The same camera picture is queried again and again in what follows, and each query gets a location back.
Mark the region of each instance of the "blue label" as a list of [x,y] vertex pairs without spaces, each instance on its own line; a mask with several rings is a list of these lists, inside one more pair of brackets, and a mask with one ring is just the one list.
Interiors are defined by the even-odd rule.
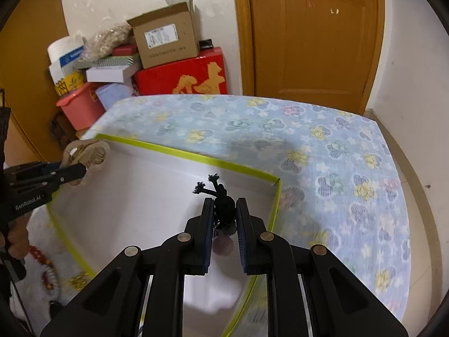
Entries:
[[67,53],[65,56],[60,57],[59,64],[61,65],[61,67],[68,65],[70,62],[73,62],[75,59],[78,59],[78,57],[81,55],[83,50],[84,50],[84,46],[76,48],[76,49],[72,50],[71,52]]

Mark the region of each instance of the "human hand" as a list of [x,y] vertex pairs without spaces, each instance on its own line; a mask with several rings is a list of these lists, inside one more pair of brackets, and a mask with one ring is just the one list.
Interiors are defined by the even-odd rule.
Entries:
[[[30,220],[31,212],[22,215],[17,218],[14,226],[10,229],[8,233],[8,240],[11,243],[10,248],[8,249],[8,253],[20,260],[26,256],[30,249],[30,242],[28,240],[28,230],[26,229],[26,225]],[[4,237],[0,233],[0,247],[4,247]]]

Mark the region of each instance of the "brown baseboard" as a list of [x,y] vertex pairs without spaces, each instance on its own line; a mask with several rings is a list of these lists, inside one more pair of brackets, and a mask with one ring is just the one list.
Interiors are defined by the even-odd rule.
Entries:
[[376,116],[374,111],[368,109],[365,111],[364,117],[374,120],[380,128],[385,141],[390,149],[391,155],[396,160],[401,171],[403,172],[412,194],[416,200],[416,204],[423,219],[424,229],[426,231],[427,242],[429,243],[430,262],[432,264],[432,297],[430,299],[429,319],[435,314],[436,309],[442,300],[442,260],[441,246],[439,244],[438,232],[436,230],[435,218],[424,192],[423,185],[419,182],[419,178],[413,169],[411,163],[407,159],[402,149],[397,144],[391,133],[385,128],[384,124]]

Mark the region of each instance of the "white shipping label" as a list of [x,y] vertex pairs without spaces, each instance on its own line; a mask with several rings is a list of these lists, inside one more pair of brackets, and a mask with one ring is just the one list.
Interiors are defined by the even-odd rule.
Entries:
[[159,47],[179,40],[178,32],[176,31],[176,26],[174,24],[145,32],[145,39],[148,48]]

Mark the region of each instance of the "white tray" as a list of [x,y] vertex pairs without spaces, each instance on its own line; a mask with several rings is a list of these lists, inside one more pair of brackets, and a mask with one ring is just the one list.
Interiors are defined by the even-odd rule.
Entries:
[[[205,194],[198,181],[218,173],[234,200],[246,198],[251,215],[272,227],[280,181],[252,168],[168,147],[100,135],[111,146],[107,163],[86,185],[64,186],[48,206],[69,249],[90,274],[99,272],[129,245],[148,249],[183,232],[201,214]],[[251,277],[242,272],[237,234],[227,256],[212,252],[206,276],[186,276],[184,331],[220,336],[236,322]]]

